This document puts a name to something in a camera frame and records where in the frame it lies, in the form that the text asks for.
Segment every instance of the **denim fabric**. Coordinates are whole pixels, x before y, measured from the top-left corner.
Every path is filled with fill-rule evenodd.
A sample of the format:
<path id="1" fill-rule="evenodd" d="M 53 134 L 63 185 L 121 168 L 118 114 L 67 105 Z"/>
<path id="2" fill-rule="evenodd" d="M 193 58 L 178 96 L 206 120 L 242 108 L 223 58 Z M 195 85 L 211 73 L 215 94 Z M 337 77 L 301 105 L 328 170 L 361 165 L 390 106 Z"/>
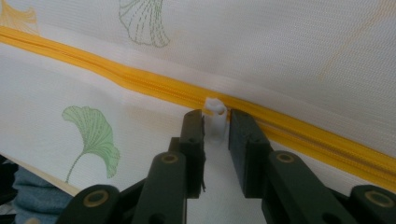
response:
<path id="1" fill-rule="evenodd" d="M 13 204 L 17 212 L 16 224 L 23 224 L 32 217 L 40 220 L 40 224 L 55 223 L 72 199 L 69 194 L 22 167 L 15 173 L 13 187 L 18 190 Z"/>

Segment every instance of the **ginkgo leaf print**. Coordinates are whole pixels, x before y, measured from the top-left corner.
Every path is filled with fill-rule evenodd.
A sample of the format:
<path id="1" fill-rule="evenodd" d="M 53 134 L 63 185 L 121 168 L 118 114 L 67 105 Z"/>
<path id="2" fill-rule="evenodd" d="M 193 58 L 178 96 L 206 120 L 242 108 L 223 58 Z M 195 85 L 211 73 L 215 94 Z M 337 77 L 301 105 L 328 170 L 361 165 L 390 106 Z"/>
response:
<path id="1" fill-rule="evenodd" d="M 18 11 L 11 7 L 6 0 L 0 0 L 0 25 L 16 29 L 32 35 L 38 35 L 35 10 L 29 7 L 26 11 Z"/>
<path id="2" fill-rule="evenodd" d="M 120 0 L 120 21 L 132 41 L 157 48 L 169 44 L 161 16 L 163 0 Z"/>
<path id="3" fill-rule="evenodd" d="M 64 110 L 62 117 L 64 117 L 64 120 L 76 124 L 84 145 L 81 154 L 79 154 L 70 168 L 65 182 L 69 182 L 70 175 L 78 160 L 88 153 L 102 158 L 106 164 L 107 178 L 113 177 L 117 172 L 120 152 L 114 147 L 113 131 L 105 116 L 97 109 L 91 109 L 87 106 L 80 108 L 73 105 Z"/>

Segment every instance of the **yellow ginkgo leaf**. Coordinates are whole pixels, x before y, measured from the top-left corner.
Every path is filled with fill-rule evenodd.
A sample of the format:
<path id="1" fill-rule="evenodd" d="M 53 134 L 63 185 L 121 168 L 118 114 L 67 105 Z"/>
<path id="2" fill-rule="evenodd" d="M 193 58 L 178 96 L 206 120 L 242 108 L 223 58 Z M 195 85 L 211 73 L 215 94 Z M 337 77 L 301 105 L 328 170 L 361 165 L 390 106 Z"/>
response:
<path id="1" fill-rule="evenodd" d="M 356 40 L 358 40 L 362 35 L 364 35 L 367 30 L 369 30 L 385 18 L 393 16 L 396 16 L 396 2 L 394 0 L 379 0 L 377 7 L 372 13 L 368 15 L 367 20 L 363 21 L 361 26 L 359 26 L 358 29 L 351 33 L 346 42 L 344 42 L 344 44 L 341 45 L 341 47 L 336 50 L 332 57 L 325 63 L 318 77 L 320 79 L 326 77 L 332 69 L 333 65 L 343 55 L 345 50 Z"/>
<path id="2" fill-rule="evenodd" d="M 6 26 L 25 33 L 38 35 L 35 10 L 29 7 L 26 11 L 18 11 L 6 0 L 1 1 L 0 26 Z"/>

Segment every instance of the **white zipper pull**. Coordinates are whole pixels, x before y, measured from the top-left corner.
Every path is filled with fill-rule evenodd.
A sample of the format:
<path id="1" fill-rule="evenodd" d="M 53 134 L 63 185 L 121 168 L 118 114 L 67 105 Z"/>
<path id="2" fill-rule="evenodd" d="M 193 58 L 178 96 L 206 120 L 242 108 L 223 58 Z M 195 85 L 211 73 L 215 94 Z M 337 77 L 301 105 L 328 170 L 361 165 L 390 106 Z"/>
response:
<path id="1" fill-rule="evenodd" d="M 205 137 L 210 143 L 220 145 L 223 142 L 225 135 L 227 107 L 217 98 L 206 98 L 205 109 L 210 110 L 213 113 L 212 116 L 206 116 Z"/>

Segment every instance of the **white fabric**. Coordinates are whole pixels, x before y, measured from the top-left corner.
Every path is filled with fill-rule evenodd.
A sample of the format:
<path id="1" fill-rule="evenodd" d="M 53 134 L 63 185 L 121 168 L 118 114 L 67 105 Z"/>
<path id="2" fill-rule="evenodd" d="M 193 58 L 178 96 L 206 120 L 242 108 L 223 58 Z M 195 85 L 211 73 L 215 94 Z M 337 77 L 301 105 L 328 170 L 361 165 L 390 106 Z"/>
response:
<path id="1" fill-rule="evenodd" d="M 32 7 L 43 37 L 271 107 L 396 156 L 394 1 L 153 1 L 162 3 L 158 35 L 170 40 L 162 48 L 137 44 L 123 25 L 133 15 L 147 18 L 141 7 L 120 18 L 122 6 L 146 2 L 10 4 Z"/>
<path id="2" fill-rule="evenodd" d="M 70 105 L 99 108 L 112 125 L 120 151 L 116 175 L 95 155 L 81 157 L 69 183 L 78 189 L 110 184 L 126 189 L 147 176 L 153 157 L 179 136 L 184 113 L 178 105 L 127 91 L 89 71 L 0 45 L 0 151 L 65 181 L 83 144 L 77 127 L 62 118 Z M 188 223 L 265 223 L 261 201 L 245 199 L 237 180 L 228 139 L 205 142 L 206 192 L 188 201 Z M 272 142 L 276 150 L 291 150 Z M 348 195 L 368 184 L 320 161 L 299 154 L 323 183 Z"/>
<path id="3" fill-rule="evenodd" d="M 42 37 L 273 108 L 396 157 L 393 0 L 7 2 L 31 7 Z M 154 6 L 161 17 L 146 11 Z M 139 18 L 156 21 L 155 29 Z M 65 181 L 83 148 L 78 128 L 62 116 L 67 107 L 106 117 L 118 171 L 107 178 L 103 161 L 85 155 L 69 180 L 79 189 L 125 189 L 145 177 L 189 111 L 4 44 L 0 69 L 0 151 L 40 171 Z M 242 196 L 225 144 L 206 144 L 206 156 L 207 193 L 189 201 L 188 223 L 264 223 L 261 202 Z M 367 183 L 302 157 L 345 194 Z"/>

